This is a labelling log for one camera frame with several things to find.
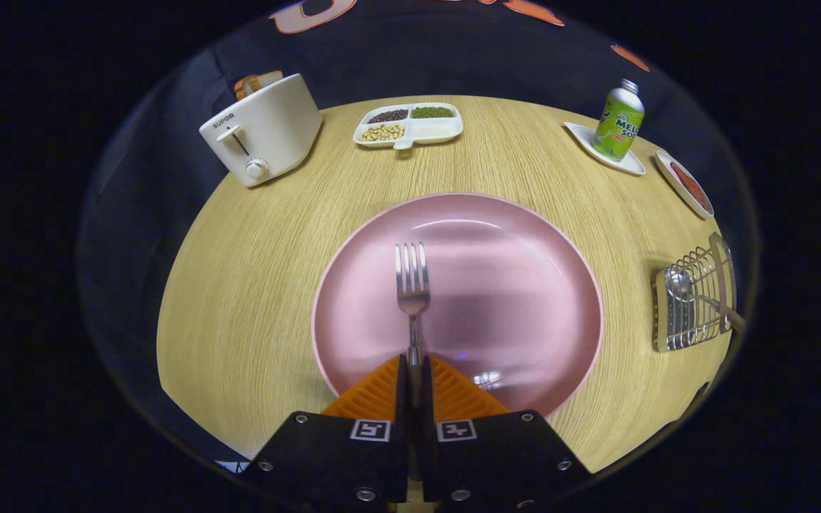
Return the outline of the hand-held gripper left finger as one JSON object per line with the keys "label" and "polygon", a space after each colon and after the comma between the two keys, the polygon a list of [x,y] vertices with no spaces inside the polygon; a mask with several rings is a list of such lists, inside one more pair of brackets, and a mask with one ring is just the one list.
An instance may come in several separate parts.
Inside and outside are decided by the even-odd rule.
{"label": "hand-held gripper left finger", "polygon": [[322,413],[296,411],[239,475],[286,509],[394,509],[408,496],[408,364],[398,355]]}

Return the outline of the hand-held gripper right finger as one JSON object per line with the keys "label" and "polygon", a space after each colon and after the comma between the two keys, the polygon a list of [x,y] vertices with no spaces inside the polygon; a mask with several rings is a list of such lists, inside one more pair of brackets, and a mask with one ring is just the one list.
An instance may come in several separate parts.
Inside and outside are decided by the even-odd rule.
{"label": "hand-held gripper right finger", "polygon": [[433,355],[421,405],[421,487],[437,509],[557,509],[593,480],[541,413],[505,408]]}

